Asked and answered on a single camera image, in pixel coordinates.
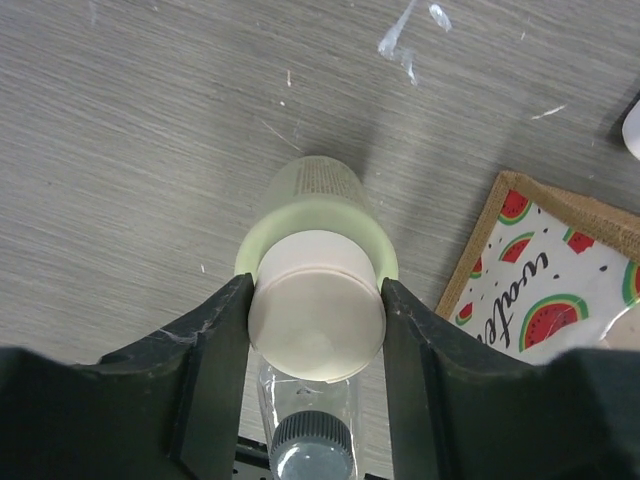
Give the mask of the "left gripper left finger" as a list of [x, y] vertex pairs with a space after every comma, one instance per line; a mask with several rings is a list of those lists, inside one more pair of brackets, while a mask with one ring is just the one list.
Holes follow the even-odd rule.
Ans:
[[229, 479], [254, 283], [230, 280], [93, 365], [1, 351], [5, 479]]

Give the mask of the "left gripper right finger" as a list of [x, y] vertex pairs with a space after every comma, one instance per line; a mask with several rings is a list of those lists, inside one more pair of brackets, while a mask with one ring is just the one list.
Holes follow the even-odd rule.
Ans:
[[384, 369], [398, 479], [635, 479], [639, 356], [574, 349], [533, 366], [386, 280]]

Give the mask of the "clear bottle dark cap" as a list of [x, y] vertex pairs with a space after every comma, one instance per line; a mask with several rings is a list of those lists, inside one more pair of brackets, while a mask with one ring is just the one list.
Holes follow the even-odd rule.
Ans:
[[361, 385], [289, 376], [260, 364], [257, 391], [275, 479], [362, 479]]

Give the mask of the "cream cap green bottle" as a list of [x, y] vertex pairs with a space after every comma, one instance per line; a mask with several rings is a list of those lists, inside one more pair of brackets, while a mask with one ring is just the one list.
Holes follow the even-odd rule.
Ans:
[[344, 163], [306, 156], [270, 183], [238, 250], [250, 274], [254, 349], [283, 373], [339, 382], [362, 371], [386, 332], [385, 279], [398, 276], [392, 242]]

